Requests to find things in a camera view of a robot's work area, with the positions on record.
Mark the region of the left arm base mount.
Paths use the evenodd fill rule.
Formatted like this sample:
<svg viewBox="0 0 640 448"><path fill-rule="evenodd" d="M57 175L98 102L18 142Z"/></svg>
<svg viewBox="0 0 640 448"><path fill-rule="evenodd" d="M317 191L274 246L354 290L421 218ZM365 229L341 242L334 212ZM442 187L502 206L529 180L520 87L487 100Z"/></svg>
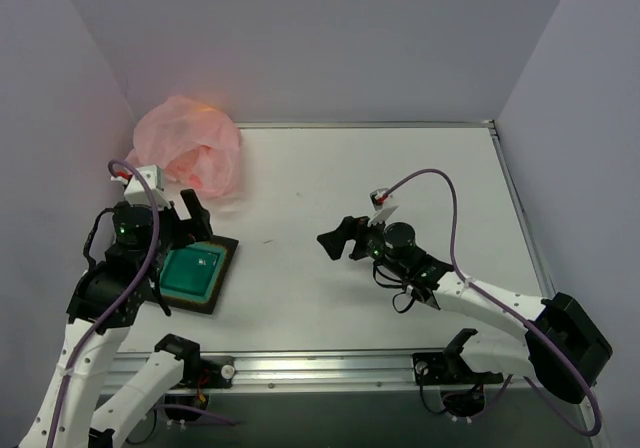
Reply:
<svg viewBox="0 0 640 448"><path fill-rule="evenodd" d="M160 411L167 419L176 422L231 424L230 420L221 416L204 415L203 412L209 408L214 391L232 388L236 374L234 364L233 357L217 356L202 358L195 368L189 366L186 376L160 400L159 404L164 405Z"/></svg>

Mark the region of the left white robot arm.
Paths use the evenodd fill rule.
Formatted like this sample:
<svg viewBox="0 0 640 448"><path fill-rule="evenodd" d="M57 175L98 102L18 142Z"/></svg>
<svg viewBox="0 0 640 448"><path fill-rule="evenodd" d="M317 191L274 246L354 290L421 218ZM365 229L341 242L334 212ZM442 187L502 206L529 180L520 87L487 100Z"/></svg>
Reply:
<svg viewBox="0 0 640 448"><path fill-rule="evenodd" d="M165 259L213 236L209 212L194 190L180 193L189 213L185 220L171 202L159 200L159 190L139 193L141 201L125 199L109 210L116 240L76 285L58 362L22 447L120 447L167 391L199 381L199 344L166 334L131 380L98 403L145 296L161 297Z"/></svg>

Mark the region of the pink plastic bag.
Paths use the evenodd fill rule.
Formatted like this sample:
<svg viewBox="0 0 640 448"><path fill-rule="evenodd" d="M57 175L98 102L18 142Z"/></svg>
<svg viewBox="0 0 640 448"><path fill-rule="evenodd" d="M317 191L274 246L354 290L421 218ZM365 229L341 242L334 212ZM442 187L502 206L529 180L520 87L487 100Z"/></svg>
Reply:
<svg viewBox="0 0 640 448"><path fill-rule="evenodd" d="M241 132L224 112L183 96L149 111L133 132L127 161L156 165L205 199L231 194L240 179Z"/></svg>

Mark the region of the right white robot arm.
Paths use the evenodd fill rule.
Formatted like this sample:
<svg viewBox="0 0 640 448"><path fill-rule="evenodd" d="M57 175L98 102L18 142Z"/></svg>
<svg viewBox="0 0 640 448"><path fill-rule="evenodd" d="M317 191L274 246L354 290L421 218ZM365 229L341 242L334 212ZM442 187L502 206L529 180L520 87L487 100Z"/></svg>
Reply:
<svg viewBox="0 0 640 448"><path fill-rule="evenodd" d="M522 295L460 276L452 264L419 247L407 223L347 216L317 240L332 260L340 259L352 242L350 259L371 259L374 267L396 276L414 301L463 314L511 336L511 342L489 347L475 330L462 330L445 355L451 369L463 375L532 377L555 397L579 404L612 356L611 345L573 297Z"/></svg>

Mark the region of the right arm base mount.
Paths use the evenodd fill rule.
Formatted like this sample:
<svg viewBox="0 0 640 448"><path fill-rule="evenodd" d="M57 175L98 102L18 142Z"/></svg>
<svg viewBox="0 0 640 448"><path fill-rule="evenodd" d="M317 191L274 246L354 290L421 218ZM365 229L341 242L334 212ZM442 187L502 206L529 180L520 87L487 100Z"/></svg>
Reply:
<svg viewBox="0 0 640 448"><path fill-rule="evenodd" d="M434 416L472 418L479 415L488 406L485 389L489 385L501 386L504 382L503 375L494 373L455 374L441 352L414 353L412 365L421 405ZM439 406L427 400L427 387L439 389Z"/></svg>

